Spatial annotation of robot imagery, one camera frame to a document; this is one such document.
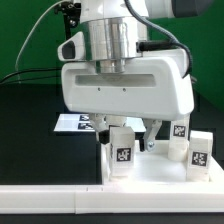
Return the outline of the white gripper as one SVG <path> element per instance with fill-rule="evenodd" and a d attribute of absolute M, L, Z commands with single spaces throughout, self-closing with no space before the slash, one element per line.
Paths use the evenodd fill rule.
<path fill-rule="evenodd" d="M 109 142 L 103 114 L 146 118 L 140 151 L 152 151 L 161 120 L 179 120 L 193 111 L 186 68 L 187 56 L 180 49 L 129 59 L 121 74 L 99 74 L 92 62 L 67 63 L 62 68 L 64 102 L 73 112 L 91 113 L 89 120 L 101 144 Z"/>

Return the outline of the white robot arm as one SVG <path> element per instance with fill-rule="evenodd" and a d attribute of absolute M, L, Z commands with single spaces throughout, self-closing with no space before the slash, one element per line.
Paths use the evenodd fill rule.
<path fill-rule="evenodd" d="M 103 133 L 108 115 L 137 117 L 150 150 L 164 121 L 194 108 L 187 47 L 154 18 L 199 16 L 214 0 L 73 0 L 83 29 L 58 47 L 64 102 Z"/>

